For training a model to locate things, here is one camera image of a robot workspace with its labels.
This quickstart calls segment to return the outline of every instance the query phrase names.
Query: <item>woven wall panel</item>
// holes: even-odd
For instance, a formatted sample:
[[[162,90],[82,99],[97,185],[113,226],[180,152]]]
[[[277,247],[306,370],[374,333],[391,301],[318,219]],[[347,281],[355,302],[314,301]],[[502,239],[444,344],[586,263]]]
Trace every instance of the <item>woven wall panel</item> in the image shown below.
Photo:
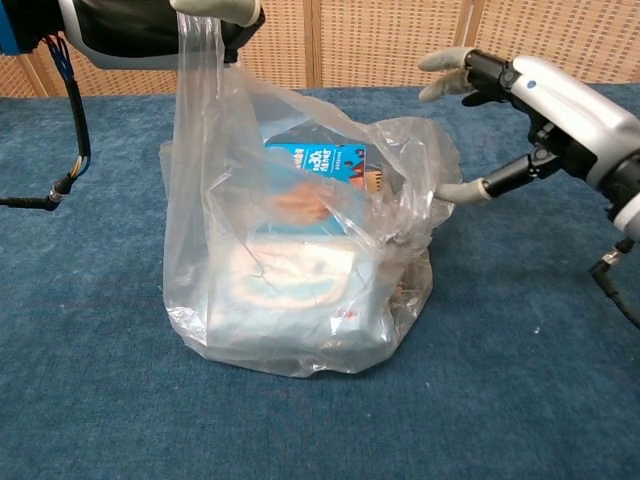
[[[175,93],[176,74],[165,71],[100,70],[68,44],[76,80],[83,96],[144,95]],[[48,48],[41,44],[34,52],[46,71],[46,81],[53,85],[56,95],[65,96],[66,90],[51,59]]]
[[[462,3],[323,0],[323,86],[424,85],[418,60],[454,45]]]
[[[263,2],[267,20],[240,53],[258,78],[285,88],[306,86],[304,1]]]
[[[584,82],[630,82],[640,65],[640,1],[486,0],[474,45],[545,57]]]
[[[35,97],[36,91],[29,83],[17,58],[0,56],[0,97]]]

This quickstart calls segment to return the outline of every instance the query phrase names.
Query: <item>clear plastic bag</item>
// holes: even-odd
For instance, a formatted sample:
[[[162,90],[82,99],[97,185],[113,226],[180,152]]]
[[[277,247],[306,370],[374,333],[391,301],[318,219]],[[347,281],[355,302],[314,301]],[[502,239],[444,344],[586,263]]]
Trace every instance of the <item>clear plastic bag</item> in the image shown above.
[[[431,293],[431,234],[453,212],[433,190],[461,180],[453,142],[428,119],[363,125],[260,81],[223,63],[217,20],[178,22],[175,131],[160,152],[173,328],[206,359],[278,375],[388,359]],[[345,160],[354,151],[362,163]]]

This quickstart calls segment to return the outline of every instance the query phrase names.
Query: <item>fingertip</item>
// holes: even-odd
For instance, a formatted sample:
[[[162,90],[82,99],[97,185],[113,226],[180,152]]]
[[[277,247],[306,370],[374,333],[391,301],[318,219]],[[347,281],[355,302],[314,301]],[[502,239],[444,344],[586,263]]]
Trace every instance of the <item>fingertip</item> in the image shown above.
[[[418,99],[421,102],[432,102],[438,98],[438,94],[431,87],[425,87],[418,94]]]

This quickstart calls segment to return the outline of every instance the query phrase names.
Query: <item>cable connector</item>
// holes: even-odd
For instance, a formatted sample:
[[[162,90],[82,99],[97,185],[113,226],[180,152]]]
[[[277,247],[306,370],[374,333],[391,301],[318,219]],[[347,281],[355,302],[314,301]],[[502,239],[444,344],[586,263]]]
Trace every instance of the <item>cable connector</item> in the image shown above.
[[[53,212],[58,205],[71,193],[71,187],[76,179],[70,175],[65,175],[55,182],[49,190],[49,194],[45,198],[3,198],[0,199],[0,205],[9,208],[24,208],[29,210],[46,210]]]
[[[613,301],[616,307],[618,307],[618,310],[620,310],[633,325],[640,329],[640,318],[624,303],[620,297],[620,292],[618,292],[613,281],[607,275],[612,267],[620,263],[622,256],[633,249],[634,245],[635,242],[631,238],[625,238],[616,243],[611,250],[602,256],[598,263],[589,269],[589,273],[607,298]]]

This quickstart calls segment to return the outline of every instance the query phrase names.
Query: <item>table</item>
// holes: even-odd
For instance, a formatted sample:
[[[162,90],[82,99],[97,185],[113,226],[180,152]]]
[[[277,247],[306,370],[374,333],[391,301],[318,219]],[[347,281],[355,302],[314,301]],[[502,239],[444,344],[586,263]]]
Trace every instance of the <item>table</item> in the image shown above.
[[[597,88],[640,115],[640,85]],[[506,106],[418,89],[304,93],[372,122],[434,118],[465,179],[528,151]],[[587,269],[620,234],[557,174],[458,208],[397,353],[289,379],[205,361],[162,302],[158,149],[171,96],[87,98],[90,174],[55,213],[0,210],[2,478],[640,478],[640,331]],[[76,151],[66,99],[0,100],[0,192],[46,193]],[[615,270],[640,308],[640,254]]]

